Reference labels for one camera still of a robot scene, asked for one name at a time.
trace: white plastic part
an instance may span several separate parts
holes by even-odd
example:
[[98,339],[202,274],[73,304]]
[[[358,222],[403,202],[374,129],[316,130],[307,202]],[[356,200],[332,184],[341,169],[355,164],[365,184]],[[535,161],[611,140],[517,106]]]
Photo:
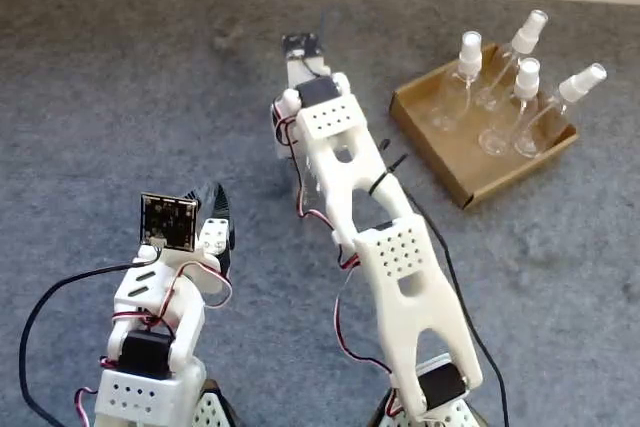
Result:
[[[225,238],[226,242],[228,223],[218,220],[205,221],[194,252],[165,249],[157,262],[147,267],[129,269],[116,291],[114,312],[159,312],[176,270],[186,262],[205,263],[220,272],[220,264],[215,258],[216,244],[205,240],[220,237]],[[154,255],[152,247],[142,246],[135,260],[153,259]],[[184,427],[191,424],[206,376],[204,365],[193,355],[204,324],[201,291],[216,293],[222,284],[193,265],[185,268],[184,275],[176,279],[173,288],[171,302],[164,316],[164,320],[175,331],[169,351],[171,377],[156,380],[105,370],[96,401],[95,427],[128,427],[130,421],[157,427]],[[115,320],[107,344],[109,359],[119,358],[127,333],[141,326],[138,318],[122,317]]]
[[591,64],[562,82],[559,87],[560,95],[568,102],[577,102],[606,78],[607,71],[602,65]]
[[215,257],[227,248],[229,240],[229,221],[227,219],[207,219],[200,231],[202,250]]
[[197,360],[168,380],[105,370],[96,399],[95,427],[127,427],[129,422],[157,427],[189,425],[205,378]]
[[[337,232],[338,243],[342,244],[345,254],[353,253],[353,239],[357,234],[352,216],[353,190],[369,189],[386,171],[362,109],[351,94],[302,109],[296,119],[311,169],[324,193],[327,215]],[[336,149],[343,147],[351,154],[350,162],[341,162],[336,157]],[[380,182],[373,198],[392,217],[413,212],[400,184],[391,174]]]
[[294,57],[287,61],[289,88],[312,80],[318,75],[331,75],[331,69],[324,64],[324,57]]
[[527,57],[520,62],[520,70],[516,77],[513,92],[519,99],[530,100],[538,93],[540,85],[540,62]]
[[406,414],[401,412],[395,417],[385,415],[377,427],[480,427],[473,412],[464,400],[458,400],[447,405],[438,415],[430,415],[429,420],[416,424]]
[[193,413],[191,427],[230,427],[220,399],[213,392],[205,392]]
[[333,82],[336,84],[336,87],[338,87],[340,95],[349,95],[351,93],[351,83],[344,73],[336,72],[331,77],[333,78]]
[[359,233],[355,245],[373,291],[378,332],[393,383],[409,416],[426,420],[431,408],[416,369],[418,338],[424,330],[433,330],[447,343],[469,389],[482,383],[458,298],[438,265],[421,216],[409,214],[395,219],[387,229]]
[[[335,229],[332,239],[345,255],[358,253],[374,292],[378,333],[393,370],[392,382],[409,416],[422,419],[428,406],[418,384],[416,350],[423,330],[433,329],[444,338],[469,389],[482,382],[460,304],[437,263],[424,219],[414,214],[395,176],[386,173],[355,96],[301,109],[296,124],[302,140],[298,159],[309,159],[324,193]],[[348,162],[336,157],[344,149],[351,155]],[[389,214],[392,226],[358,232],[353,191],[368,191],[376,182],[372,198]],[[407,282],[408,290],[401,289],[399,281]]]
[[540,38],[540,32],[548,20],[549,16],[542,10],[532,10],[524,25],[518,29],[511,41],[513,49],[520,55],[528,55],[533,52]]
[[475,78],[482,69],[482,36],[469,31],[462,34],[462,47],[458,55],[458,72],[466,77]]

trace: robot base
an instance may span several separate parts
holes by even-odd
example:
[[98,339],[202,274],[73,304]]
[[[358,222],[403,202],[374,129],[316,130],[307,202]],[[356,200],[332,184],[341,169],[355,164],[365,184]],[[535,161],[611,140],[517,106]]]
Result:
[[452,402],[449,412],[442,415],[442,418],[423,423],[413,422],[404,412],[389,417],[385,413],[385,407],[390,396],[391,389],[383,397],[367,427],[489,427],[487,421],[464,400]]

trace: white spray nozzle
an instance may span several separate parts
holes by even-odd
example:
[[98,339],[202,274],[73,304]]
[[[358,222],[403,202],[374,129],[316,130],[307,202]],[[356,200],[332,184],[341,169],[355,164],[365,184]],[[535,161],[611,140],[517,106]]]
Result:
[[527,21],[518,29],[511,41],[513,49],[520,54],[533,52],[540,38],[540,32],[542,32],[548,20],[549,16],[543,11],[532,10]]
[[475,77],[482,69],[482,36],[469,31],[462,34],[462,47],[458,56],[458,71],[469,77]]
[[577,102],[606,78],[607,71],[602,65],[591,64],[562,82],[559,87],[560,95],[569,102]]
[[523,100],[533,99],[538,93],[540,85],[540,62],[532,57],[520,62],[520,70],[516,77],[513,92]]

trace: robotic arm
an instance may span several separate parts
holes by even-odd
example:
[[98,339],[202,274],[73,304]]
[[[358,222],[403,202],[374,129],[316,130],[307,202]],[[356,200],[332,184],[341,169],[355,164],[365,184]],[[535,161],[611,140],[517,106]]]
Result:
[[[136,261],[155,258],[154,245],[162,252],[156,262],[127,271],[116,292],[95,427],[234,425],[219,389],[206,388],[204,364],[193,355],[204,324],[202,294],[227,291],[213,308],[231,295],[233,224],[222,187],[210,194],[213,211],[198,235],[202,196],[142,196],[141,238],[150,245],[140,247]],[[161,324],[168,334],[151,330]]]
[[[283,45],[289,88],[274,101],[272,115],[278,119],[276,138],[282,137],[283,125],[288,130],[285,146],[277,143],[278,154],[307,159],[326,199],[334,242],[360,260],[374,294],[391,385],[409,419],[452,418],[466,409],[462,398],[481,384],[482,372],[425,220],[413,212],[400,183],[387,171],[346,76],[329,75],[313,34],[285,37]],[[336,156],[345,149],[349,162]],[[352,219],[355,189],[368,191],[389,222],[358,231]],[[416,366],[418,337],[427,329],[443,338],[451,354]]]

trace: brown cardboard box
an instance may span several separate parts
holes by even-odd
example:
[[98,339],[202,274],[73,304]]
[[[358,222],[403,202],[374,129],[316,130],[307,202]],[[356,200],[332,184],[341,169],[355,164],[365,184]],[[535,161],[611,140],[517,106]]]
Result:
[[[483,49],[485,65],[496,49],[495,44]],[[528,159],[515,151],[504,157],[483,152],[478,135],[488,125],[490,116],[484,109],[470,109],[454,132],[432,127],[425,114],[433,106],[442,74],[454,64],[443,65],[397,89],[389,109],[400,129],[449,190],[453,201],[466,209],[556,157],[577,140],[578,133],[572,124],[567,124],[554,146],[535,159]],[[541,129],[544,120],[551,116],[557,117],[557,113],[545,114]]]

